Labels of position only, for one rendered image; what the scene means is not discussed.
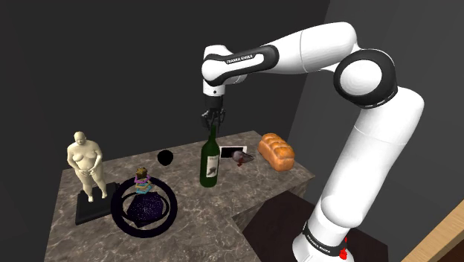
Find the grey pigeon figure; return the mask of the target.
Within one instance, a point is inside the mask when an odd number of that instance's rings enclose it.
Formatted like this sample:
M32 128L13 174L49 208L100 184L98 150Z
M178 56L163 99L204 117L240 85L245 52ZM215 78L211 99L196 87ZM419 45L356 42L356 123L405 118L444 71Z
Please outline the grey pigeon figure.
M237 165L240 167L244 163L251 162L254 160L254 157L250 154L247 154L241 150L236 150L232 153L231 158L237 163Z

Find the brown bread loaf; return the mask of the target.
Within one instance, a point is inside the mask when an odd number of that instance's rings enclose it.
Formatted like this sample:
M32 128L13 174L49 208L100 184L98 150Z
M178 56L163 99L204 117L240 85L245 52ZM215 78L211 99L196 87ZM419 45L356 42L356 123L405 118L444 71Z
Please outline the brown bread loaf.
M275 133L263 135L257 149L278 172L291 170L294 166L295 154L292 147Z

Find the pale human statue black base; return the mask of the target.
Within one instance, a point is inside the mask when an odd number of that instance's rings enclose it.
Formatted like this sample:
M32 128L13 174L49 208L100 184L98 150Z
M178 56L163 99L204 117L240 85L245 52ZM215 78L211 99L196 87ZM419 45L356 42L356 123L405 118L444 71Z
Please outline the pale human statue black base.
M84 132L75 132L74 143L67 147L67 162L83 187L77 195L77 226L111 213L111 198L118 183L106 182L102 159L99 145L88 140Z

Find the colourful stacked toy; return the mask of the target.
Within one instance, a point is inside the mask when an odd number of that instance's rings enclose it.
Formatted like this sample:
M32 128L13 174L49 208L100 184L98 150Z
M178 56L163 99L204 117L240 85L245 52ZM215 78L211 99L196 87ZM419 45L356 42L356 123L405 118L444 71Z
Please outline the colourful stacked toy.
M151 176L148 174L148 171L145 167L140 167L136 170L135 173L135 188L137 194L146 194L152 188L152 183L150 181Z

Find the light wooden furniture edge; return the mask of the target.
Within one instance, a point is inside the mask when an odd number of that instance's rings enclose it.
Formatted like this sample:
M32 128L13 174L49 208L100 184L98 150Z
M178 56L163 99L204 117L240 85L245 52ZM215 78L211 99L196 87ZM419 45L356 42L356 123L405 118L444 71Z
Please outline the light wooden furniture edge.
M464 199L401 262L438 262L464 240Z

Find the small black ball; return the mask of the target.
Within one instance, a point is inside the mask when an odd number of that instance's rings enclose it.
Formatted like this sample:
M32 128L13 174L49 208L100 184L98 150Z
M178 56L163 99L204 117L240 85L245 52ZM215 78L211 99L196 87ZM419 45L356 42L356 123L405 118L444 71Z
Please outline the small black ball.
M158 153L157 160L163 166L168 166L173 161L173 153L170 150L162 150Z

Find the dark robot stand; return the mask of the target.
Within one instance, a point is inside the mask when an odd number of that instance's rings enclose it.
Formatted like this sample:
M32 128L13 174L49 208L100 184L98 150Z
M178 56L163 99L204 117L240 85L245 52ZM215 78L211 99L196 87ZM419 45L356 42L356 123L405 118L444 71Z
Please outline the dark robot stand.
M291 245L314 208L285 191L264 202L243 234L262 262L297 262ZM355 262L389 262L387 245L358 229L347 234L347 249Z

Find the green wine bottle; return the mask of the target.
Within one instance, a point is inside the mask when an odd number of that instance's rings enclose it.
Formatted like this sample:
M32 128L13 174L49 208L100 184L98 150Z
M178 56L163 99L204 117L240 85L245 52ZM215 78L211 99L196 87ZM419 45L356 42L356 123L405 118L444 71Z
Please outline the green wine bottle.
M216 143L216 126L210 128L210 135L201 150L201 170L199 181L205 188L212 188L217 183L220 149Z

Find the marble counter block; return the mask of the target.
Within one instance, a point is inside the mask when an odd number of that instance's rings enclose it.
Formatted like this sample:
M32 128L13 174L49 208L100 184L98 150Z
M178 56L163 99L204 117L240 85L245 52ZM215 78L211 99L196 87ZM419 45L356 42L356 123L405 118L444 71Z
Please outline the marble counter block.
M243 229L267 200L284 191L304 195L312 174L301 164L275 171L258 153L261 137L248 131L218 138L221 145L246 146L252 162L238 166L223 159L213 188L199 183L201 142L173 148L172 164L156 152L104 162L107 181L124 182L139 167L173 190L178 212L173 225L153 238L127 235L105 216L75 223L81 182L72 169L62 172L44 262L260 262Z

